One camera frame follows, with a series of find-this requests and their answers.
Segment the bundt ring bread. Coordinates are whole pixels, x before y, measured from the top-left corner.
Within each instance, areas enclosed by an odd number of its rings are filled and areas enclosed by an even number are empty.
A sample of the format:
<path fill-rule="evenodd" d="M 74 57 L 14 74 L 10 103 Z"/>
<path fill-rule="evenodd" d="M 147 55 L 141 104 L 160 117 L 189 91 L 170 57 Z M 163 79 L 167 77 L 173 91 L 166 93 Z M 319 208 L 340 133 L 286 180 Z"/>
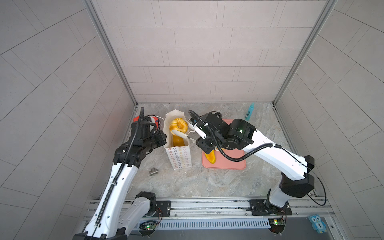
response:
<path fill-rule="evenodd" d="M 188 132 L 188 123 L 182 118 L 176 118 L 172 120 L 169 124 L 169 130 L 172 132 L 173 130 L 179 131 L 181 133 L 186 134 Z"/>

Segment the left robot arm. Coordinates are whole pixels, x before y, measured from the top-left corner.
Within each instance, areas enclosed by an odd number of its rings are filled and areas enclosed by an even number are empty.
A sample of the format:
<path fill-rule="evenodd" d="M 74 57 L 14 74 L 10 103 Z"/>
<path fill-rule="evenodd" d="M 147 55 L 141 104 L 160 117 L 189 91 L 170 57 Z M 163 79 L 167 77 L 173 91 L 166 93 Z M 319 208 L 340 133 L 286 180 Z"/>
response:
<path fill-rule="evenodd" d="M 157 116 L 145 115 L 131 124 L 131 136 L 116 149 L 111 176 L 92 219 L 75 240 L 126 240 L 142 217 L 156 213 L 156 195 L 140 192 L 128 210 L 122 214 L 127 192 L 143 159 L 166 144 Z"/>

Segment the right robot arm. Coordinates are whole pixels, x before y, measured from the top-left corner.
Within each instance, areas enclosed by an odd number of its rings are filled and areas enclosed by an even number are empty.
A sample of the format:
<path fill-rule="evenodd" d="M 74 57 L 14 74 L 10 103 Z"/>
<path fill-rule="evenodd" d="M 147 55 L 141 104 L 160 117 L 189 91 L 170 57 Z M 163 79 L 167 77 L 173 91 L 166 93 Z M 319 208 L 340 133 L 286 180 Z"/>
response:
<path fill-rule="evenodd" d="M 206 154 L 219 152 L 231 162 L 243 162 L 255 155 L 281 171 L 282 178 L 270 189 L 262 204 L 252 205 L 253 215 L 288 215 L 288 201 L 303 198 L 315 188 L 315 160 L 299 156 L 274 143 L 255 126 L 242 119 L 227 124 L 217 111 L 198 115 L 189 110 L 189 128 L 199 138 L 196 145 Z"/>

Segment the long baguette bread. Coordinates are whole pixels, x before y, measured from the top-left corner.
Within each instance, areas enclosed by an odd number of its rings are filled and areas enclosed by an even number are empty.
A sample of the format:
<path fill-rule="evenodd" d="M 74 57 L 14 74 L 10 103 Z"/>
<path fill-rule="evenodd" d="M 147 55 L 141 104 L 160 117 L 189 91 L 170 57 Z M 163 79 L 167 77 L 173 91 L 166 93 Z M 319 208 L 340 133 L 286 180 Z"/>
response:
<path fill-rule="evenodd" d="M 173 147 L 185 147 L 186 146 L 184 139 L 182 137 L 179 137 L 176 135 L 173 135 L 172 143 L 173 143 Z"/>

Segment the orange oval bread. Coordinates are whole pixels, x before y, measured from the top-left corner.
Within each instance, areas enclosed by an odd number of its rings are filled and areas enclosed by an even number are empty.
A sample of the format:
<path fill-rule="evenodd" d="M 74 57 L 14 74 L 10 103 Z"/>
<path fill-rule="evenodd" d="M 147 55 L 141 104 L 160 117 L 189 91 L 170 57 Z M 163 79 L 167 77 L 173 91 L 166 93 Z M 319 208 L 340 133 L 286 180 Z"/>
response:
<path fill-rule="evenodd" d="M 205 157 L 211 164 L 214 164 L 216 162 L 216 156 L 215 156 L 214 150 L 212 150 L 209 154 L 205 153 Z"/>

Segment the white paper bag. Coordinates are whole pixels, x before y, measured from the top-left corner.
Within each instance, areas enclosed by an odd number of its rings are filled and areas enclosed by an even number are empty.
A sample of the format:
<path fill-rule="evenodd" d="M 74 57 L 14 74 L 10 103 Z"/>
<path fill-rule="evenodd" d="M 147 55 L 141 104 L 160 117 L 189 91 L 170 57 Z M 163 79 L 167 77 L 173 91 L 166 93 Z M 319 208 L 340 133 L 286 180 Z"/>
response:
<path fill-rule="evenodd" d="M 184 112 L 173 110 L 166 114 L 163 131 L 167 135 L 167 143 L 164 148 L 169 157 L 171 165 L 174 170 L 181 170 L 192 167 L 192 157 L 190 150 L 190 140 L 184 139 L 185 147 L 173 147 L 173 134 L 169 130 L 169 124 L 176 118 L 182 118 L 187 122 Z"/>

